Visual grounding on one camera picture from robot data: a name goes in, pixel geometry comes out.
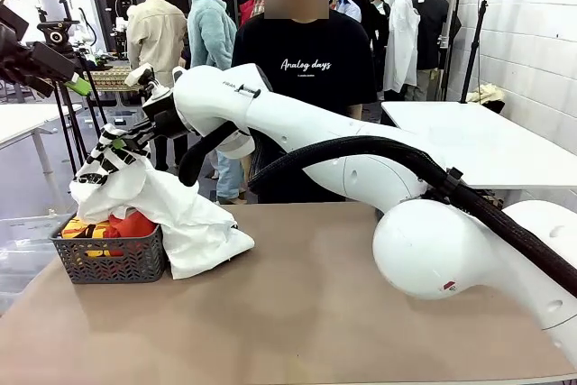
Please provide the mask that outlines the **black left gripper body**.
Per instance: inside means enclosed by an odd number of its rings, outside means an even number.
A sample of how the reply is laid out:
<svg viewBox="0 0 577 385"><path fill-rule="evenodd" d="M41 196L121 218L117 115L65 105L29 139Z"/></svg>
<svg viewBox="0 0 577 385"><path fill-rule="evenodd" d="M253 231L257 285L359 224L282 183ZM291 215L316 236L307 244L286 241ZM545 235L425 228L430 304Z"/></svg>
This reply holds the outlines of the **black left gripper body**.
<svg viewBox="0 0 577 385"><path fill-rule="evenodd" d="M21 44L29 24L7 6L1 6L1 79L12 84L31 84L28 47Z"/></svg>

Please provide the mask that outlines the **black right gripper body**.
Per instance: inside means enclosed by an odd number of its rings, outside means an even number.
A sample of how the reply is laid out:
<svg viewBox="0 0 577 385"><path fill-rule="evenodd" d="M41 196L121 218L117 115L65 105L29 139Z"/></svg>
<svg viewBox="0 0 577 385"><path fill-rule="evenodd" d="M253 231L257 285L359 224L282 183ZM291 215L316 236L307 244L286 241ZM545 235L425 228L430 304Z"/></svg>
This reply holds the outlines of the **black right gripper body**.
<svg viewBox="0 0 577 385"><path fill-rule="evenodd" d="M152 127L154 136L177 138L189 133L188 125L181 119L170 89L145 88L143 123Z"/></svg>

